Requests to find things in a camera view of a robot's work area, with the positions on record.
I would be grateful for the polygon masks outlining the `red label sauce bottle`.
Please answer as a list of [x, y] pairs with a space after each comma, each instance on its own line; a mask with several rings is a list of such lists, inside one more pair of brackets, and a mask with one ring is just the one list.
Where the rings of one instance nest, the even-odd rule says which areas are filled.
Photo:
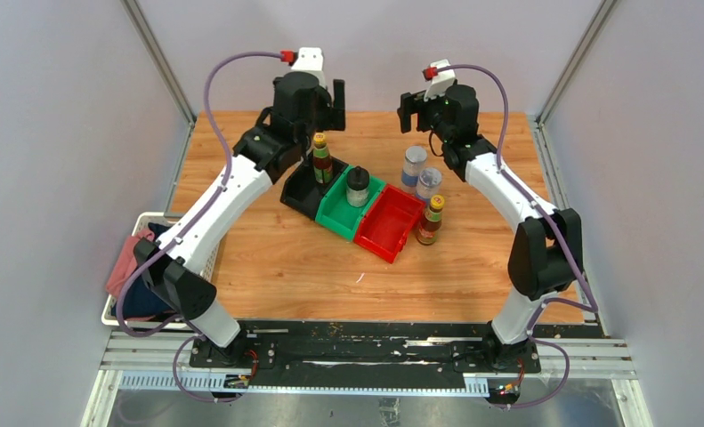
[[416, 228], [416, 238], [421, 245], [429, 246], [437, 240], [438, 231], [442, 224], [444, 206], [445, 197], [441, 194], [433, 195], [425, 206]]

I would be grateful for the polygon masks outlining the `squeeze bottle black cap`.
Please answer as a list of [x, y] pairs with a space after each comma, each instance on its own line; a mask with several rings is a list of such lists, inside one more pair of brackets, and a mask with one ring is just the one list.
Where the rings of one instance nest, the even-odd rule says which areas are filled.
[[370, 176], [367, 169], [357, 165], [346, 175], [346, 200], [350, 206], [363, 207], [369, 199]]

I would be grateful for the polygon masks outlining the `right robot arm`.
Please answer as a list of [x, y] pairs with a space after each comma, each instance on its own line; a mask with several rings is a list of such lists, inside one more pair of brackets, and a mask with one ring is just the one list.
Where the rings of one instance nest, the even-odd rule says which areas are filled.
[[513, 288], [478, 352], [501, 372], [530, 350], [544, 307], [582, 277], [582, 226], [574, 209], [545, 201], [498, 162], [497, 148], [478, 131], [478, 112], [475, 90], [458, 83], [437, 95], [404, 93], [397, 109], [401, 131], [436, 136], [448, 169], [482, 193], [514, 231], [507, 264]]

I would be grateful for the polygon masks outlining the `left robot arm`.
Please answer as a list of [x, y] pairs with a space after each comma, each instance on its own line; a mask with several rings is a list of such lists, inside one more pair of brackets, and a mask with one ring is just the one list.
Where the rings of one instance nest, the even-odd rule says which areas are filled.
[[246, 358], [239, 322], [217, 299], [200, 271], [231, 226], [293, 165], [306, 159], [317, 132], [345, 128], [345, 82], [330, 87], [308, 71], [273, 81], [272, 104], [245, 131], [230, 160], [192, 208], [156, 242], [134, 247], [145, 286], [213, 345], [225, 367]]

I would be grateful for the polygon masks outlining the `green label sauce bottle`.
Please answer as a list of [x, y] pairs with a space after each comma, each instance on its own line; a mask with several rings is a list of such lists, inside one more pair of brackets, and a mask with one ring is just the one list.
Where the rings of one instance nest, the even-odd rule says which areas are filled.
[[330, 156], [326, 136], [315, 133], [312, 140], [312, 165], [317, 183], [329, 184], [333, 178], [333, 159]]

